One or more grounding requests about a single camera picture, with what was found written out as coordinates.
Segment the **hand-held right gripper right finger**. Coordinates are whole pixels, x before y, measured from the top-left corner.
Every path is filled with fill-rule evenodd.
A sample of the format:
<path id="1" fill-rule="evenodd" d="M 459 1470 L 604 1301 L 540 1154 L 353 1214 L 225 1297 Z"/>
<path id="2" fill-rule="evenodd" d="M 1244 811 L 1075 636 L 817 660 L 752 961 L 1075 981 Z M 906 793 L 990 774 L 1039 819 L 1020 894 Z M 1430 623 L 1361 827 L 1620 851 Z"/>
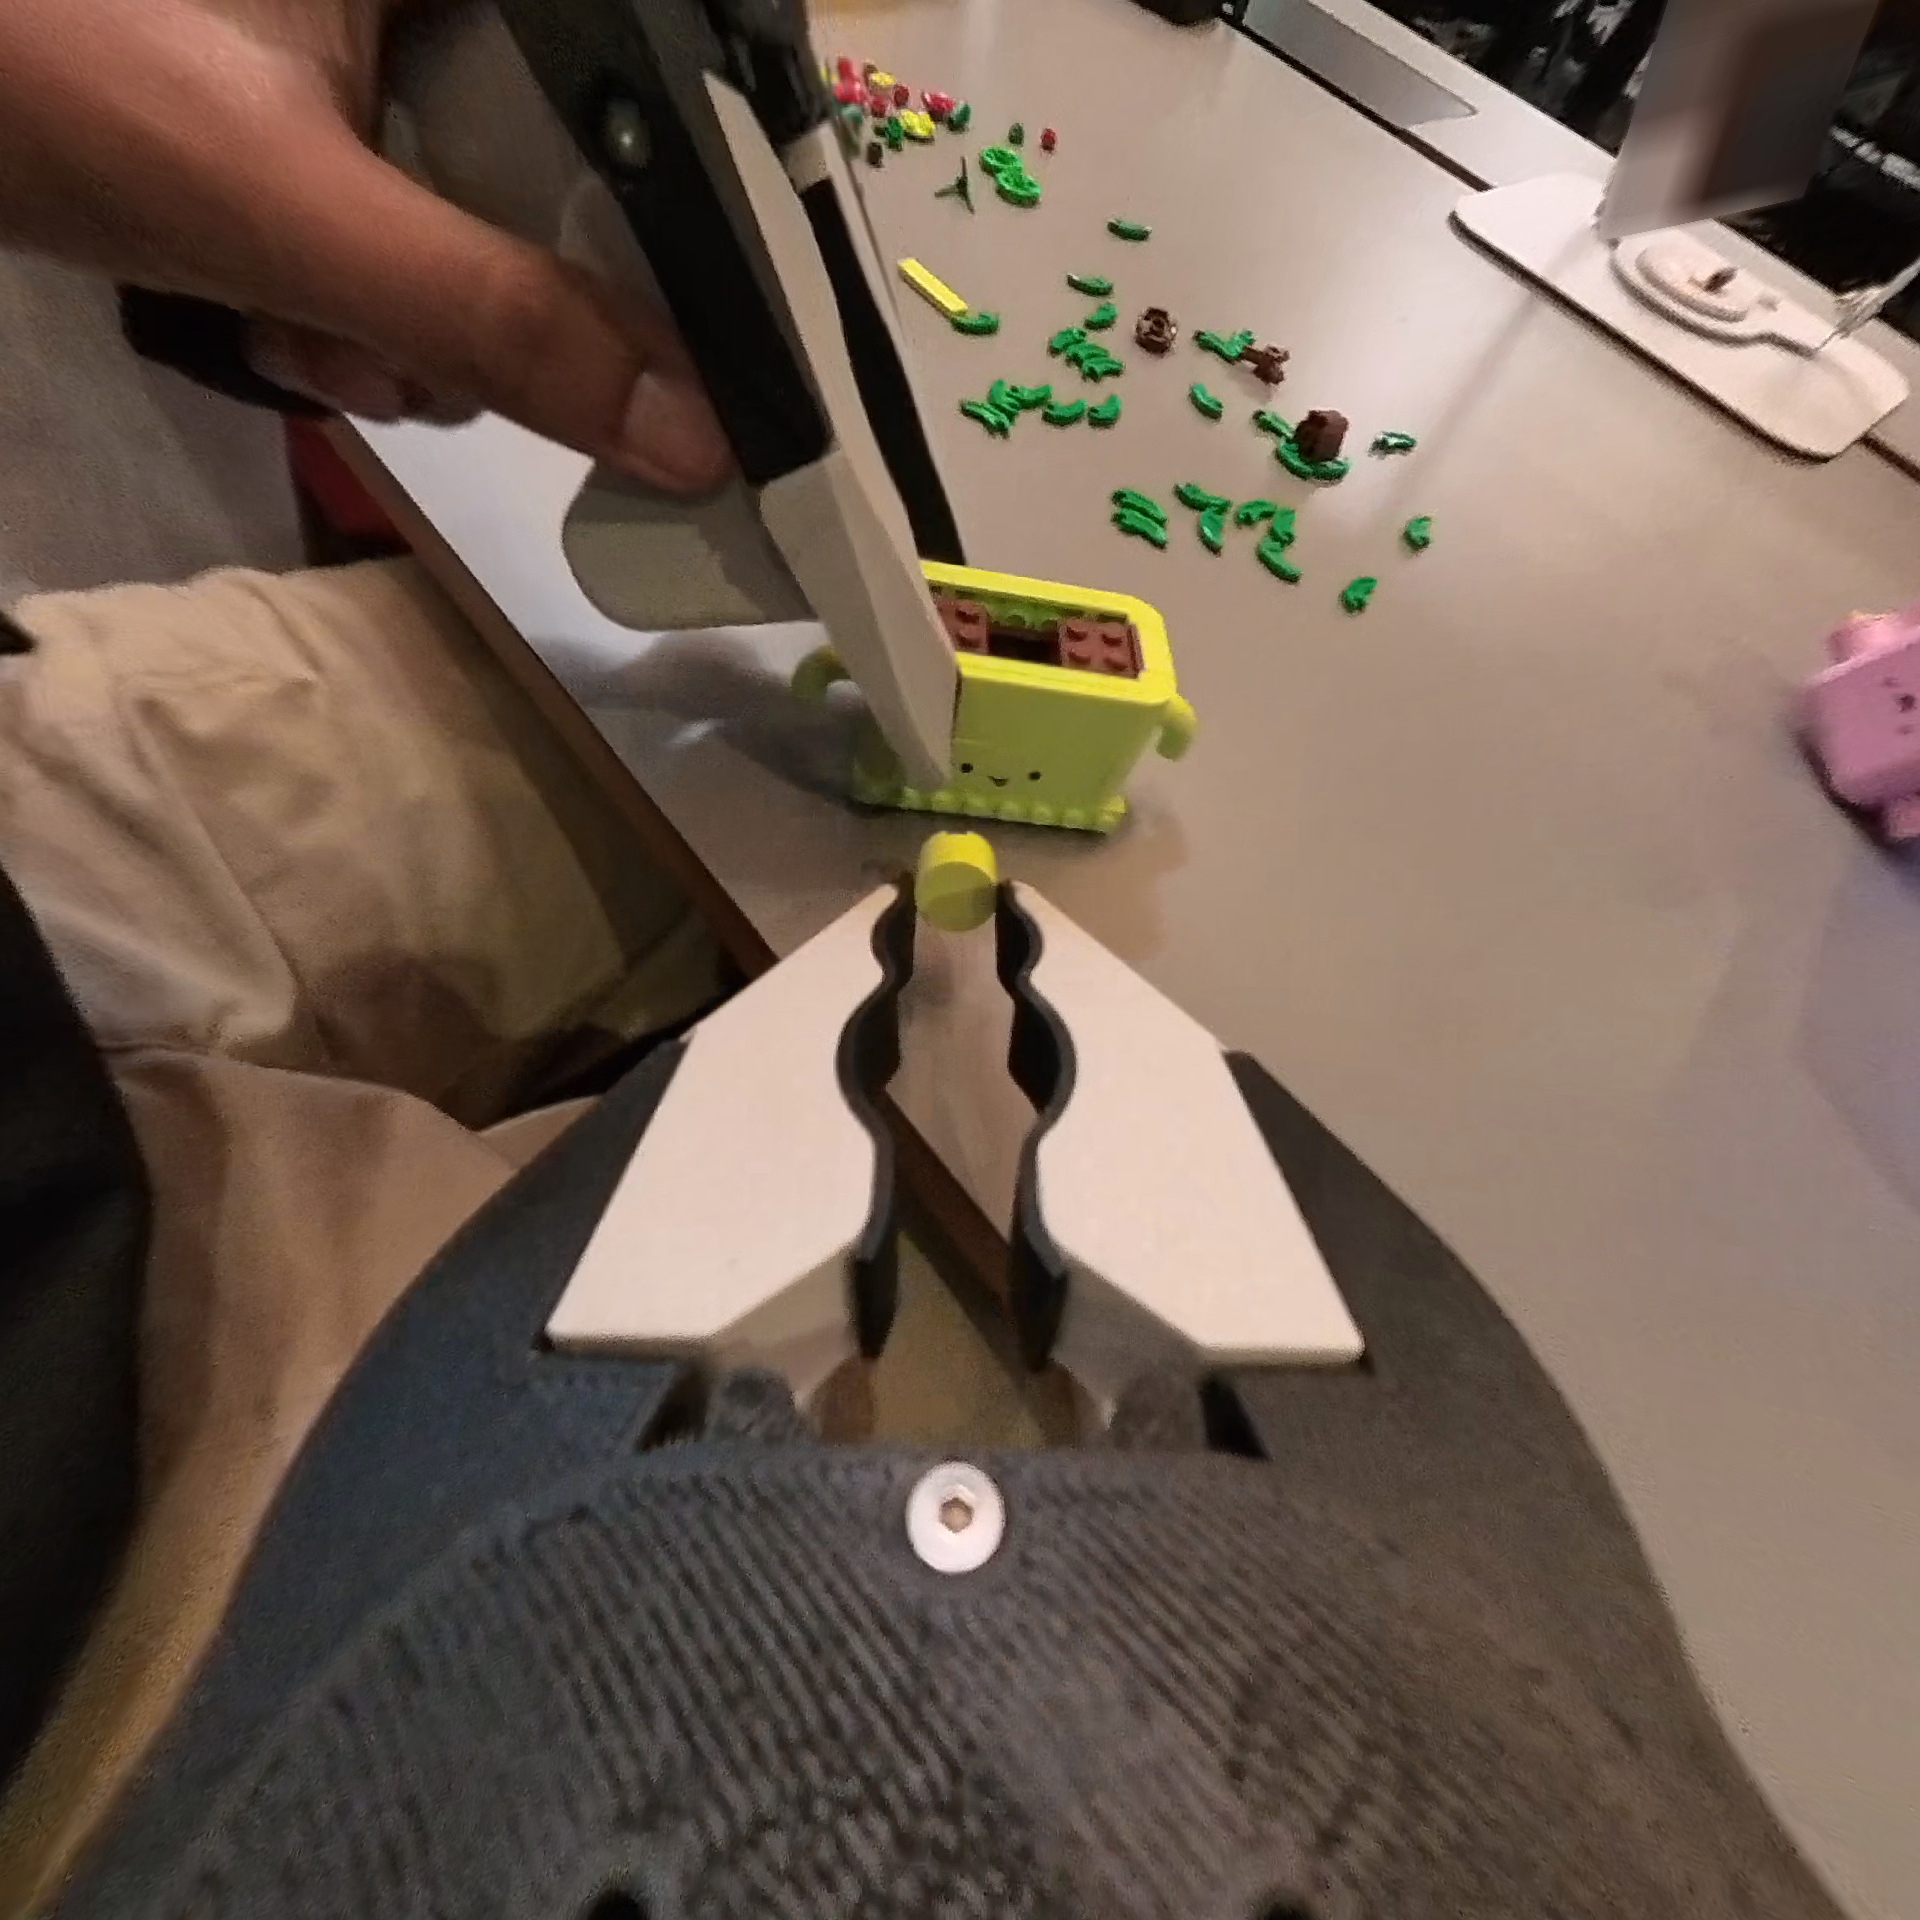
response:
<path id="1" fill-rule="evenodd" d="M 1008 1070 L 1032 1102 L 1008 1306 L 1095 1410 L 1147 1371 L 1346 1369 L 1361 1332 L 1236 1057 L 1042 890 L 995 897 Z"/>

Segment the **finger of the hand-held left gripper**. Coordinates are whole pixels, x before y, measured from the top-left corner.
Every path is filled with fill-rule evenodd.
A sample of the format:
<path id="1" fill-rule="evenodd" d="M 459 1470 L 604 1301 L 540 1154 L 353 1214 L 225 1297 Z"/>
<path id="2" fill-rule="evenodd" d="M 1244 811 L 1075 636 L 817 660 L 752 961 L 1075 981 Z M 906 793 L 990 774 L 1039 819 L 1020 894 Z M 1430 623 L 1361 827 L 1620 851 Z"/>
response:
<path id="1" fill-rule="evenodd" d="M 906 784 L 937 787 L 950 768 L 955 657 L 857 389 L 857 369 L 869 380 L 904 372 L 857 183 L 837 124 L 776 148 L 744 92 L 718 74 L 706 88 L 825 422 L 812 462 L 759 483 L 759 522 Z"/>
<path id="2" fill-rule="evenodd" d="M 921 397 L 901 357 L 897 310 L 884 287 L 875 230 L 839 136 L 819 136 L 819 255 L 864 422 L 901 497 L 917 555 L 963 565 L 963 532 L 924 430 Z"/>

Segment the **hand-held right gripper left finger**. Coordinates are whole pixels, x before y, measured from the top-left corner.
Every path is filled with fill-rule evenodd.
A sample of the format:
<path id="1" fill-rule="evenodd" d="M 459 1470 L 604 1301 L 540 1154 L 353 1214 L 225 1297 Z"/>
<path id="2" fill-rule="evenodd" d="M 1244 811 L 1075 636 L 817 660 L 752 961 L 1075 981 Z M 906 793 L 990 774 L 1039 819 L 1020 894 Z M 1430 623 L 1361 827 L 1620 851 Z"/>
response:
<path id="1" fill-rule="evenodd" d="M 884 880 L 680 1045 L 555 1310 L 569 1355 L 759 1369 L 808 1403 L 897 1314 L 880 1092 L 917 910 Z"/>

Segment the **lime green brick model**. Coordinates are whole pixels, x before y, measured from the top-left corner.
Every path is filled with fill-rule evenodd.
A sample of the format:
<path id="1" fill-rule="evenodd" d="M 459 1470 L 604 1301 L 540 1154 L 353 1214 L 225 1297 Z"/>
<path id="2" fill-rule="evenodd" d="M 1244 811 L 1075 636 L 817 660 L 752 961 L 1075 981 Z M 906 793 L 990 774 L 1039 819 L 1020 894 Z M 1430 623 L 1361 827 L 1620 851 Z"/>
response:
<path id="1" fill-rule="evenodd" d="M 921 565 L 955 660 L 952 768 L 910 784 L 872 718 L 851 733 L 857 807 L 1110 832 L 1147 754 L 1196 742 L 1161 612 L 1135 594 Z"/>

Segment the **person's left hand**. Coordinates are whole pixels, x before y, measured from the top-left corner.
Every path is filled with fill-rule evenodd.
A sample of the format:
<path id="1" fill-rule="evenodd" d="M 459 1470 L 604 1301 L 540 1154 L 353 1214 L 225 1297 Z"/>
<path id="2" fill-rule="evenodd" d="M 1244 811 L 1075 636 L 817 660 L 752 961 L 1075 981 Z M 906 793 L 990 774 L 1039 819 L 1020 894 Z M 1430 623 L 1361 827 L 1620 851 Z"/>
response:
<path id="1" fill-rule="evenodd" d="M 373 150 L 395 4 L 3 4 L 3 243 L 244 320 L 275 386 L 509 417 L 667 494 L 731 446 L 672 324 Z"/>

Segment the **pile of small mixed pieces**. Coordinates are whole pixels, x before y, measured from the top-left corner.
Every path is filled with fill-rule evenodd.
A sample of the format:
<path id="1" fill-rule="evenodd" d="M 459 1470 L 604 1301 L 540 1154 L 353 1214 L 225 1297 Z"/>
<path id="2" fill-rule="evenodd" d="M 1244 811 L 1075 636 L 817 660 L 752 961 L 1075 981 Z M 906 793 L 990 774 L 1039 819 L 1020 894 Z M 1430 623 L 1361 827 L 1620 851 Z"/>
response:
<path id="1" fill-rule="evenodd" d="M 857 180 L 878 180 L 884 171 L 906 166 L 924 174 L 937 202 L 1002 202 L 995 180 L 980 166 L 980 150 L 1008 143 L 1023 150 L 1023 166 L 1039 180 L 1044 200 L 1044 171 L 1059 150 L 1059 130 L 1052 124 L 1026 116 L 991 120 L 971 95 L 915 83 L 851 56 L 824 58 L 819 83 Z"/>

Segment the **scattered green leaf pieces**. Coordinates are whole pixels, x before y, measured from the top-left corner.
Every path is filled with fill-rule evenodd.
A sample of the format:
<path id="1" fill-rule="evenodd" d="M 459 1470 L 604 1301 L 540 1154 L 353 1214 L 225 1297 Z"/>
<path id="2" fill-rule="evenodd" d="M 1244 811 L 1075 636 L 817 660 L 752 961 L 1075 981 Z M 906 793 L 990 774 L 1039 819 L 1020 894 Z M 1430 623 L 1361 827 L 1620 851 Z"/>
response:
<path id="1" fill-rule="evenodd" d="M 1118 382 L 1131 372 L 1131 361 L 1118 353 L 1123 307 L 1118 301 L 1113 275 L 1099 272 L 1070 272 L 1063 275 L 1063 287 L 1083 301 L 1083 314 L 1063 325 L 1059 325 L 1044 340 L 1047 375 L 1044 380 L 1008 380 L 991 375 L 984 393 L 961 397 L 952 407 L 961 417 L 974 422 L 974 426 L 995 445 L 1015 438 L 1023 422 L 1042 422 L 1052 430 L 1075 430 L 1083 426 L 1090 435 L 1110 435 L 1125 417 L 1125 397 L 1118 393 Z M 1135 349 L 1135 320 L 1152 307 L 1141 302 L 1133 314 L 1131 341 Z M 1288 476 L 1295 485 L 1325 488 L 1332 483 L 1305 483 L 1285 473 L 1273 457 L 1273 439 L 1285 425 L 1303 422 L 1316 407 L 1303 407 L 1300 414 L 1285 414 L 1273 406 L 1276 389 L 1262 389 L 1254 372 L 1236 364 L 1236 349 L 1244 341 L 1276 341 L 1268 340 L 1254 325 L 1178 325 L 1178 346 L 1197 349 L 1209 361 L 1222 372 L 1241 372 L 1244 382 L 1256 393 L 1256 400 L 1236 400 L 1224 380 L 1197 375 L 1185 386 L 1182 400 L 1201 425 L 1244 425 L 1262 446 L 1268 459 Z M 1148 357 L 1135 349 L 1140 361 L 1161 361 L 1165 357 Z M 1354 425 L 1349 417 L 1346 438 L 1346 459 L 1349 473 L 1354 470 L 1354 455 L 1349 445 L 1354 439 Z M 1197 546 L 1222 558 L 1235 535 L 1251 535 L 1254 558 L 1259 572 L 1281 585 L 1303 585 L 1303 565 L 1293 558 L 1300 543 L 1300 516 L 1303 505 L 1268 497 L 1268 494 L 1224 494 L 1206 485 L 1196 476 L 1178 476 L 1161 494 L 1148 494 L 1141 485 L 1121 483 L 1106 494 L 1106 522 L 1118 535 L 1141 543 L 1156 553 L 1168 549 L 1172 538 L 1172 510 L 1189 516 L 1193 535 Z"/>

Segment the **person's beige trousers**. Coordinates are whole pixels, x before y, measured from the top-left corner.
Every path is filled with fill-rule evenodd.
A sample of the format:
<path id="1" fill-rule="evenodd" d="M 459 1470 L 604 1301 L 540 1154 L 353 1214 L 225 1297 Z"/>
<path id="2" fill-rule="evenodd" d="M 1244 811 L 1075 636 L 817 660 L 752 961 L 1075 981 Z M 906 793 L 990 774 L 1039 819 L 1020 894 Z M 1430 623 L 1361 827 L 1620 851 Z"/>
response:
<path id="1" fill-rule="evenodd" d="M 21 600 L 3 874 L 131 1146 L 131 1282 L 3 1492 L 131 1472 L 20 1761 L 39 1916 L 201 1665 L 322 1403 L 430 1256 L 722 991 L 684 890 L 414 561 Z"/>

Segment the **person's black clothed body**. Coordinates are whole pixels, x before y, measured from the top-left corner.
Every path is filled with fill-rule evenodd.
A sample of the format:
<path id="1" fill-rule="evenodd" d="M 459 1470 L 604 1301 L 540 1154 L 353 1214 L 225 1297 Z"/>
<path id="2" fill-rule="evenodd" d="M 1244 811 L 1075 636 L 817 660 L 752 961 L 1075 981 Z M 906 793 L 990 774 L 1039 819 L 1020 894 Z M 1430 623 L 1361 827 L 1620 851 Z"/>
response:
<path id="1" fill-rule="evenodd" d="M 131 1537 L 149 1219 L 109 1060 L 3 877 L 3 1783 Z"/>

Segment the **white book stand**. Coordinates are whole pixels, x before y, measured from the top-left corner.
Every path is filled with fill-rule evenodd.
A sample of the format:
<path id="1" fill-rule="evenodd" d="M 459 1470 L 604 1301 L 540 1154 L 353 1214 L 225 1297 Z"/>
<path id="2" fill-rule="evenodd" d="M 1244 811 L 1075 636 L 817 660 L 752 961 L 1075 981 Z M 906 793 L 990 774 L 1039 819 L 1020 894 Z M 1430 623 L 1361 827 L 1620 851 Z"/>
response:
<path id="1" fill-rule="evenodd" d="M 1801 202 L 1879 4 L 1668 4 L 1604 180 L 1461 197 L 1453 228 L 1760 439 L 1826 462 L 1879 438 L 1915 375 L 1866 341 L 1915 263 L 1870 289 L 1789 289 L 1728 223 Z M 1701 275 L 1737 263 L 1730 296 Z"/>

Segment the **pink brick flowerpot model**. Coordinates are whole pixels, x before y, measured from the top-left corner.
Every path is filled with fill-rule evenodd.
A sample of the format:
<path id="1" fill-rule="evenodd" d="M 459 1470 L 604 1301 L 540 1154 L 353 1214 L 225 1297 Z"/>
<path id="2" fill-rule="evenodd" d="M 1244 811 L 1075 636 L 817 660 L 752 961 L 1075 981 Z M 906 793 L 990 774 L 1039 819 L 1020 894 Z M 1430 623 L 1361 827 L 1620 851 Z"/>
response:
<path id="1" fill-rule="evenodd" d="M 1915 843 L 1915 600 L 1853 609 L 1826 636 L 1795 730 L 1837 807 L 1884 846 Z"/>

